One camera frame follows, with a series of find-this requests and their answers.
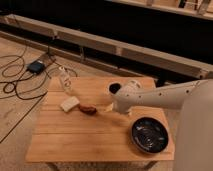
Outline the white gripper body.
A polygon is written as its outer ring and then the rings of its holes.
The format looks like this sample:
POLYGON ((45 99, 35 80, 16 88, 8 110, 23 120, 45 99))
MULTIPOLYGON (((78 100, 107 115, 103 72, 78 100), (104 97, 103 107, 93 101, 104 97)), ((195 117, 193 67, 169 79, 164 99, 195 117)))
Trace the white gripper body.
POLYGON ((131 107, 142 104, 141 84, 137 80, 130 80, 124 85, 113 82, 109 85, 112 103, 107 111, 115 111, 123 115, 131 114, 131 107))

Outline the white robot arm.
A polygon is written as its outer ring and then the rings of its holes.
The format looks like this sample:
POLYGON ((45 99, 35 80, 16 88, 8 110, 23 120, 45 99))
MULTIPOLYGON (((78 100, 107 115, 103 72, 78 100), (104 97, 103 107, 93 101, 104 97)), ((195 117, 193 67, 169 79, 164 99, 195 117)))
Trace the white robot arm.
POLYGON ((213 171, 213 79, 143 89, 137 80, 111 83, 111 109, 128 114, 133 106, 177 109, 173 171, 213 171))

